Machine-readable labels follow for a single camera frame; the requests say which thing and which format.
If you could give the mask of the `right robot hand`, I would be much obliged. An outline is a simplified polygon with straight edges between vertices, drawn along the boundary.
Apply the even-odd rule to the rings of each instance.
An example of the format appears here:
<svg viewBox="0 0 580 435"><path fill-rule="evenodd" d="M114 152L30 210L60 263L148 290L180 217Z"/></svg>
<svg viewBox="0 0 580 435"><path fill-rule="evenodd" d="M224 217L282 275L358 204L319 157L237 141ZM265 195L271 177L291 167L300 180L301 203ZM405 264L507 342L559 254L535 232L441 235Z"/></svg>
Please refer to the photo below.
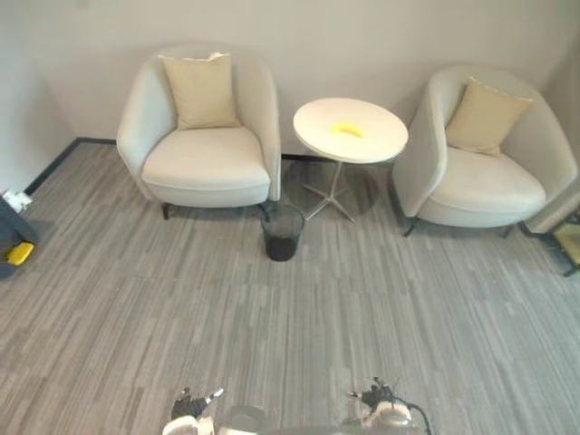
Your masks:
<svg viewBox="0 0 580 435"><path fill-rule="evenodd" d="M368 406L370 409L375 410L381 402L393 401L393 391L391 387L383 381L383 379L380 377L374 377L369 390L349 391L347 397L350 399L356 399Z"/></svg>

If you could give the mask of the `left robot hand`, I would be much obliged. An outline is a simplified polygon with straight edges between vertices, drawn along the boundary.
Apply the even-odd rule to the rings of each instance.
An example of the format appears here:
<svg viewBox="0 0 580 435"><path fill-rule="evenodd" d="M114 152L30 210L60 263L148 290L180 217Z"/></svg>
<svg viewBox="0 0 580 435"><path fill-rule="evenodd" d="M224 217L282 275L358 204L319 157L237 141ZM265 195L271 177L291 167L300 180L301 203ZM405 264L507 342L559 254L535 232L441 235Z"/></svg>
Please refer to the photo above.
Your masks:
<svg viewBox="0 0 580 435"><path fill-rule="evenodd" d="M171 409L171 418L173 420L184 416L197 418L212 402L220 398L224 392L225 390L223 388L219 388L206 396L193 397L190 388L186 387L178 393L177 399L174 401Z"/></svg>

